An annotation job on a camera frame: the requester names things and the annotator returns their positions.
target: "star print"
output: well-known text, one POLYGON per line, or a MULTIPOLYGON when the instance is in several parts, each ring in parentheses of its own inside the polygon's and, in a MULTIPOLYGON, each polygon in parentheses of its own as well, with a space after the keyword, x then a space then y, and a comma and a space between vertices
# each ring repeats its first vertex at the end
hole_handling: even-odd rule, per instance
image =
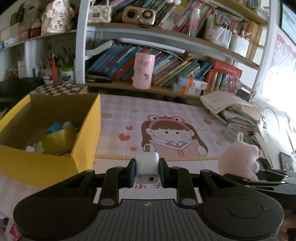
POLYGON ((106 119, 109 119, 109 118, 111 118, 112 117, 112 115, 111 114, 102 114, 102 117, 103 118, 106 118, 106 119))

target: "red book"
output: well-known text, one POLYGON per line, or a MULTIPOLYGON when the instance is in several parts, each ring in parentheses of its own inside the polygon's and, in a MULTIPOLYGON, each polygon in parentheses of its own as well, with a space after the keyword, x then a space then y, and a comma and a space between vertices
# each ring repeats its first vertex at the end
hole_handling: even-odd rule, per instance
POLYGON ((211 63, 213 64, 212 70, 218 71, 222 74, 228 74, 231 77, 240 78, 242 76, 242 70, 227 64, 225 62, 219 61, 219 60, 212 60, 211 63))

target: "pink cylinder container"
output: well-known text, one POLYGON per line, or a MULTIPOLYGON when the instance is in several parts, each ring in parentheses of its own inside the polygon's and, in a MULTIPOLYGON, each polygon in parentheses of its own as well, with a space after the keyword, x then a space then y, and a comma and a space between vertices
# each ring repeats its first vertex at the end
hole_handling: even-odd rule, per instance
POLYGON ((155 55, 136 53, 133 87, 141 90, 149 89, 151 86, 155 55))

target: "toy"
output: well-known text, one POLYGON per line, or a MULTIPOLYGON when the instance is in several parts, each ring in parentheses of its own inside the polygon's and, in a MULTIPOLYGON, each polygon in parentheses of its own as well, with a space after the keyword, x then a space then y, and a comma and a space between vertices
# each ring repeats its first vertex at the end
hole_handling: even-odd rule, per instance
POLYGON ((64 33, 71 29, 70 20, 74 11, 68 0, 54 0, 46 7, 46 14, 42 15, 42 34, 64 33))
POLYGON ((258 181, 256 173, 259 164, 256 160, 261 156, 261 151, 255 145, 244 142, 234 142, 223 152, 218 162, 220 175, 226 173, 258 181))

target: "open box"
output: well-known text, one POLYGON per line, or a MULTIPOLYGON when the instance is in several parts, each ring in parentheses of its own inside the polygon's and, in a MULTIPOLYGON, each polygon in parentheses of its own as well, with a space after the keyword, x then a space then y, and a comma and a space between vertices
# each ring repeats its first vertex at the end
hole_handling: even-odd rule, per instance
POLYGON ((100 96, 27 95, 0 120, 0 170, 21 182, 49 187, 92 169, 101 131, 100 96), (70 156, 24 151, 54 122, 80 128, 70 156))

